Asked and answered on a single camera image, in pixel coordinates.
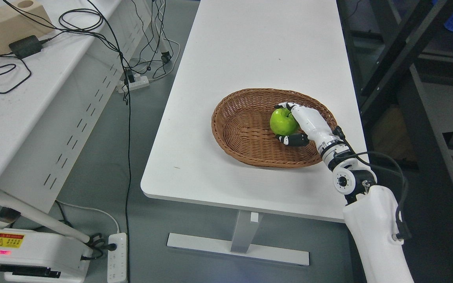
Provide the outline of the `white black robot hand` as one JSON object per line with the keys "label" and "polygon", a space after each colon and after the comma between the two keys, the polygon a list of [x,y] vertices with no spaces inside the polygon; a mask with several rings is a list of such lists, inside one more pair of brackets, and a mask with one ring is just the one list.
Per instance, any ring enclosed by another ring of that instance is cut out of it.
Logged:
{"label": "white black robot hand", "polygon": [[309,140],[314,141],[319,151],[322,147],[327,147],[332,142],[340,140],[332,133],[332,129],[316,109],[292,102],[279,103],[275,108],[286,108],[291,111],[300,128]]}

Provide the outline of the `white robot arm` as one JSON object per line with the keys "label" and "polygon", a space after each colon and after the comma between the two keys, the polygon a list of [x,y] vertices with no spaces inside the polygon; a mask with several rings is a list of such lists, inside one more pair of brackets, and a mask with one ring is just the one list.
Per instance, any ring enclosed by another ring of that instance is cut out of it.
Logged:
{"label": "white robot arm", "polygon": [[332,171],[332,183],[346,197],[345,223],[354,237],[369,283],[412,283],[405,260],[392,191],[377,184],[372,170],[361,163],[327,125],[310,130],[308,137]]}

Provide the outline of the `white black robot base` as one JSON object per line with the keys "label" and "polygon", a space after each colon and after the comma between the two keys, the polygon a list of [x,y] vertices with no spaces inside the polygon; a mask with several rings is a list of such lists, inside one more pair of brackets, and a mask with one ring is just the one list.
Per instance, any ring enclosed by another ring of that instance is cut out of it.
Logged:
{"label": "white black robot base", "polygon": [[82,283],[92,254],[79,240],[57,233],[0,230],[0,272],[6,281]]}

